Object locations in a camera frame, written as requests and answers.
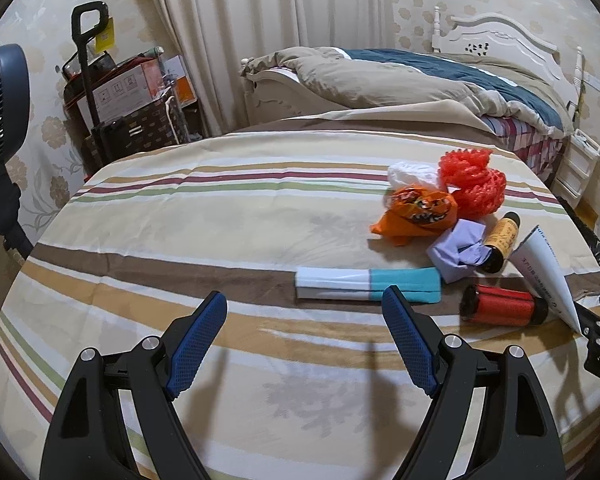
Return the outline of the striped bed sheet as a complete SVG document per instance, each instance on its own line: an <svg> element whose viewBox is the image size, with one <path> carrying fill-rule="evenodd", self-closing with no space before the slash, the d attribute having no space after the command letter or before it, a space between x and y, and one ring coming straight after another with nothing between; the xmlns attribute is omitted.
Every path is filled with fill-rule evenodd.
<svg viewBox="0 0 600 480"><path fill-rule="evenodd" d="M428 240L370 228L396 162L490 148L504 211L540 228L574 298L600 265L541 180L452 101L271 122L113 162L40 235L0 313L0 430L40 471L60 390L86 347L129 350L212 290L226 322L175 401L218 479L388 479L426 414L377 302L304 300L300 268L423 269Z"/></svg>

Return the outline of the white paper ball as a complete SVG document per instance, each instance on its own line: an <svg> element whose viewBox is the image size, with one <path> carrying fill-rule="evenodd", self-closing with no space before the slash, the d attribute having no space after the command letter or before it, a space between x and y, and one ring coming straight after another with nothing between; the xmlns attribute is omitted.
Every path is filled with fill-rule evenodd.
<svg viewBox="0 0 600 480"><path fill-rule="evenodd" d="M446 192L448 187L439 177L436 167L412 162L396 162L387 169L390 188L399 191L407 186L420 186L427 190Z"/></svg>

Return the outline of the lavender paper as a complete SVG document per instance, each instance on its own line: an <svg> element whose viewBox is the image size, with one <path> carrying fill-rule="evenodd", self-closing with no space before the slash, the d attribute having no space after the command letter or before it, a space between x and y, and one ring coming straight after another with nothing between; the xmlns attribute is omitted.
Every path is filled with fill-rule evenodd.
<svg viewBox="0 0 600 480"><path fill-rule="evenodd" d="M485 232L483 223L460 219L427 248L427 256L446 284L468 278L489 257Z"/></svg>

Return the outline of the orange snack wrapper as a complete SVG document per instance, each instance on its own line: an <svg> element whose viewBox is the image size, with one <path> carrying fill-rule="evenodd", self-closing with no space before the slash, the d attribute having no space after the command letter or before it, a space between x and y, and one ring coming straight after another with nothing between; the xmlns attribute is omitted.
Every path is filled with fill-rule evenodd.
<svg viewBox="0 0 600 480"><path fill-rule="evenodd" d="M370 226L372 234L396 246L413 238L438 237L457 222L458 206L444 191L410 185L393 191L381 218Z"/></svg>

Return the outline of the white bed headboard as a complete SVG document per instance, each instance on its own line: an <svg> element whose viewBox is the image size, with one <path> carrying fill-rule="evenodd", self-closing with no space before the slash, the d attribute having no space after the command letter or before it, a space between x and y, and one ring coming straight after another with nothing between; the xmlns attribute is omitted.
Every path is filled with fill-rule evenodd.
<svg viewBox="0 0 600 480"><path fill-rule="evenodd" d="M516 64L549 84L562 99L571 119L576 119L584 81L585 56L577 46L572 81L558 61L559 49L532 34L513 18L499 13L452 16L451 30L441 33L441 9L434 7L432 50L444 54L467 54L474 58L498 58Z"/></svg>

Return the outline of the white cosmetic tube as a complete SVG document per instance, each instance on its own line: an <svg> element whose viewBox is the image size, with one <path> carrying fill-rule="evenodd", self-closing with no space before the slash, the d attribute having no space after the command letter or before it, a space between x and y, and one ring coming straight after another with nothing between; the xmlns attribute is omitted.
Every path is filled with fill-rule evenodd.
<svg viewBox="0 0 600 480"><path fill-rule="evenodd" d="M535 226L509 256L518 272L546 301L548 310L576 334L582 333L565 275L544 232Z"/></svg>

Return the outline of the white wall switch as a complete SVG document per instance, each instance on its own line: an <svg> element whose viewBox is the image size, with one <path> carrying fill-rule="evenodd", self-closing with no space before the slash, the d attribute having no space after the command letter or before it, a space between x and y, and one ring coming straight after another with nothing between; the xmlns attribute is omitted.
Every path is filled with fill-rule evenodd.
<svg viewBox="0 0 600 480"><path fill-rule="evenodd" d="M590 74L589 72L584 72L583 81L597 92L600 92L600 79L598 79L596 76Z"/></svg>

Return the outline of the cardboard box with orange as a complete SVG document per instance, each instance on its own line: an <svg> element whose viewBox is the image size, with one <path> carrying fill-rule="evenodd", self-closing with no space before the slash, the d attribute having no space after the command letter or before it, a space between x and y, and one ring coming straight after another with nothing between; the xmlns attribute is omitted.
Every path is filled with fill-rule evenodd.
<svg viewBox="0 0 600 480"><path fill-rule="evenodd" d="M150 58L141 62L93 90L98 118L101 122L110 122L129 115L162 98L171 84L174 84L181 105L187 106L196 101L179 55L165 61Z"/></svg>

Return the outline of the blue office chair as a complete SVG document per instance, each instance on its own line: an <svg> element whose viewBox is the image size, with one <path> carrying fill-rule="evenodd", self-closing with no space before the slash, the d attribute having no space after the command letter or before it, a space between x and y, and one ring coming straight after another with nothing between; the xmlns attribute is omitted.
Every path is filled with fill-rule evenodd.
<svg viewBox="0 0 600 480"><path fill-rule="evenodd" d="M0 236L6 250L28 258L33 245L18 220L20 187L6 164L23 146L29 125L30 81L27 60L18 44L0 47Z"/></svg>

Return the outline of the white teal box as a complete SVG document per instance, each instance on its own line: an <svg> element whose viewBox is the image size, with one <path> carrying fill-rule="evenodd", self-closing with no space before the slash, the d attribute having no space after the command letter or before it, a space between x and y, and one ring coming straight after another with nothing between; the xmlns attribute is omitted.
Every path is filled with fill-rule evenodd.
<svg viewBox="0 0 600 480"><path fill-rule="evenodd" d="M299 268L294 274L299 299L380 301L385 289L396 286L416 304L437 304L441 300L440 273L422 269L326 269Z"/></svg>

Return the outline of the red cylindrical can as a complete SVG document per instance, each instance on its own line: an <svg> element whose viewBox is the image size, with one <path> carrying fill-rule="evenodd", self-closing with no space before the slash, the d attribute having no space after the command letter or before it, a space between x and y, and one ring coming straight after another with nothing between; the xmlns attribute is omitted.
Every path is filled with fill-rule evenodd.
<svg viewBox="0 0 600 480"><path fill-rule="evenodd" d="M460 300L460 316L478 324L537 326L545 322L547 315L544 299L521 290L468 285Z"/></svg>

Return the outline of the black hand trolley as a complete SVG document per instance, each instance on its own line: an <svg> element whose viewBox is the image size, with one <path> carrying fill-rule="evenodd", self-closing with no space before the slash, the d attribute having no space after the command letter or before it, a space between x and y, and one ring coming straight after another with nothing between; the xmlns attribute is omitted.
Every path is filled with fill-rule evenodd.
<svg viewBox="0 0 600 480"><path fill-rule="evenodd" d="M98 14L98 22L89 30L82 30L82 16L91 12L96 12ZM90 69L88 68L87 45L92 39L95 39L97 35L106 29L108 21L108 6L103 1L91 1L80 4L79 6L76 6L71 13L71 37L76 44L76 53L78 54L84 93L93 122L92 137L102 166L106 166L110 163L110 157L107 153L104 136L102 135L102 121L99 118L95 103L92 77Z"/></svg>

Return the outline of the red foam net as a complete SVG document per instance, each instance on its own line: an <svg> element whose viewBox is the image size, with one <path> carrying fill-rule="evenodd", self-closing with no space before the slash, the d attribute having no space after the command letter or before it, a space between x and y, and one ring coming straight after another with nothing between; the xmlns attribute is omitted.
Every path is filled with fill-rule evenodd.
<svg viewBox="0 0 600 480"><path fill-rule="evenodd" d="M439 178L454 188L452 196L462 219L477 221L504 203L506 175L489 166L490 157L487 148L463 148L446 152L438 162Z"/></svg>

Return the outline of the plaid bed sheet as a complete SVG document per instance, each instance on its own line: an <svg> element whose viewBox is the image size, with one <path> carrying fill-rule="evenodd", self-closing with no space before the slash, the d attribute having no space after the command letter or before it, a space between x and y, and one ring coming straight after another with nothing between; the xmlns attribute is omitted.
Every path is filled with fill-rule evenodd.
<svg viewBox="0 0 600 480"><path fill-rule="evenodd" d="M564 150L563 140L543 136L526 122L511 117L482 116L509 151L520 158L543 182L550 180Z"/></svg>

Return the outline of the yellow label dark bottle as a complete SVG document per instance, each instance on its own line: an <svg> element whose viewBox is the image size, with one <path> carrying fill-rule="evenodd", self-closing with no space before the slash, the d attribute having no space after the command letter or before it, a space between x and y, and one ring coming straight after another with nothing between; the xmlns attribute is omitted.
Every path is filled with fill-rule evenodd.
<svg viewBox="0 0 600 480"><path fill-rule="evenodd" d="M486 260L480 264L483 273L494 274L503 269L512 253L520 227L520 217L516 212L509 211L495 223L486 237L484 247L488 250Z"/></svg>

